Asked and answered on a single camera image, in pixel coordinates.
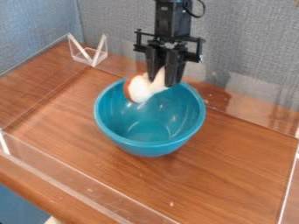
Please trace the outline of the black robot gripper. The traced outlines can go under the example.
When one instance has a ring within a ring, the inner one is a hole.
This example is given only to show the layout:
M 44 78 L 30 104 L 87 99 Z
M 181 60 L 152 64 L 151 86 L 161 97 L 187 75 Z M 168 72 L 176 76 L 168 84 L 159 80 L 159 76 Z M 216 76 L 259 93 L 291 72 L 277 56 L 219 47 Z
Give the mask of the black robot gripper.
M 149 81 L 164 66 L 164 84 L 169 88 L 181 81 L 187 61 L 201 61 L 204 39 L 192 36 L 192 18 L 203 17 L 205 4 L 197 0 L 201 14 L 196 15 L 192 0 L 153 1 L 153 32 L 135 31 L 135 51 L 145 55 Z

